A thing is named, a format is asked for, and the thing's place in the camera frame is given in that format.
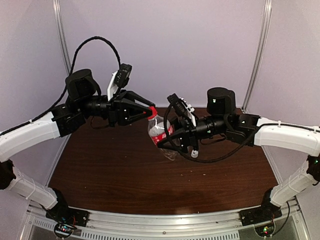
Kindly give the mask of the small cola bottle red cap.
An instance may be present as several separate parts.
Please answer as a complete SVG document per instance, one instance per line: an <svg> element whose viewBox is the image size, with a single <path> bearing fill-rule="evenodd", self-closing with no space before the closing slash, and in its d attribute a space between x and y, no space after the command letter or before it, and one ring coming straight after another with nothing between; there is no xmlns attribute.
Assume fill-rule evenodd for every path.
<svg viewBox="0 0 320 240"><path fill-rule="evenodd" d="M157 113L157 116L148 119L148 135L151 138L152 142L157 146L157 143L162 139L166 138L167 135L165 133L165 121L162 116ZM176 151L161 149L159 150L162 154L169 160L174 161L178 155Z"/></svg>

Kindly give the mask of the white bottle cap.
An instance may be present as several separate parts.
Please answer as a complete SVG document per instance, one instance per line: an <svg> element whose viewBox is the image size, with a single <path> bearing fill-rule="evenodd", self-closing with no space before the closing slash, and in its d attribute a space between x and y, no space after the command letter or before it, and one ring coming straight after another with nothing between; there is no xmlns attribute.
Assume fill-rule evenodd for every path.
<svg viewBox="0 0 320 240"><path fill-rule="evenodd" d="M190 153L190 156L192 158L197 158L199 156L199 151L198 150L192 150Z"/></svg>

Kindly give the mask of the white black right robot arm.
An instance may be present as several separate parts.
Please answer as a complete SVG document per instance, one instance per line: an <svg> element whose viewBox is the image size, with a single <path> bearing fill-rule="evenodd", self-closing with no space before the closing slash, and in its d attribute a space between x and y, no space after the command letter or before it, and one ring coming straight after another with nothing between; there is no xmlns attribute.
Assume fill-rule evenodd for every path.
<svg viewBox="0 0 320 240"><path fill-rule="evenodd" d="M199 142L221 135L223 139L237 143L238 147L212 162L222 161L243 146L269 146L295 150L307 154L306 161L283 183L266 191L261 206L256 210L259 220L268 220L280 207L292 197L310 186L320 182L320 128L301 126L270 120L259 115L241 113L236 110L236 97L232 90L214 87L207 91L208 116L198 118L192 107L175 93L168 96L169 107L175 110L177 118L174 132L166 128L157 147L173 150L184 158L200 162L200 159L188 155L188 148L199 149Z"/></svg>

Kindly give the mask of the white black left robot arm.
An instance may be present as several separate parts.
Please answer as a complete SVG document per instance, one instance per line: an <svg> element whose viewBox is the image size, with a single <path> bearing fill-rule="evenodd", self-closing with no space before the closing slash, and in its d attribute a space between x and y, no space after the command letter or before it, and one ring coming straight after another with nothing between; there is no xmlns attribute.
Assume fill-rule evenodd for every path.
<svg viewBox="0 0 320 240"><path fill-rule="evenodd" d="M108 127L127 126L152 115L151 101L131 90L128 84L131 66L122 64L112 74L107 94L103 95L90 69L81 69L65 79L67 100L37 120L0 134L0 188L14 191L40 204L61 222L72 218L62 193L45 187L14 167L11 157L42 142L62 138L77 131L89 117L100 117Z"/></svg>

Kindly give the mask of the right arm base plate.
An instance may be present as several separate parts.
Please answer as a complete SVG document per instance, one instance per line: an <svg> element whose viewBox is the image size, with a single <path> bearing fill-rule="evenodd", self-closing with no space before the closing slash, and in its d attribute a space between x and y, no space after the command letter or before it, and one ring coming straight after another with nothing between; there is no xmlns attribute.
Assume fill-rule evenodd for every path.
<svg viewBox="0 0 320 240"><path fill-rule="evenodd" d="M275 219L282 216L278 208L272 210L267 207L254 207L239 212L242 226L253 225L255 233L262 238L271 237L276 231Z"/></svg>

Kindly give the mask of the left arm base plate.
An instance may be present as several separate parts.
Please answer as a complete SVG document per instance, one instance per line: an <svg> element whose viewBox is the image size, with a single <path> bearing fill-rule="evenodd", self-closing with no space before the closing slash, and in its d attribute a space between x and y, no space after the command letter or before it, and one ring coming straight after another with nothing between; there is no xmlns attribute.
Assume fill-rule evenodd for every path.
<svg viewBox="0 0 320 240"><path fill-rule="evenodd" d="M80 236L81 228L87 226L89 212L82 209L68 208L66 212L45 209L45 217L55 221L54 235L61 240L69 237Z"/></svg>

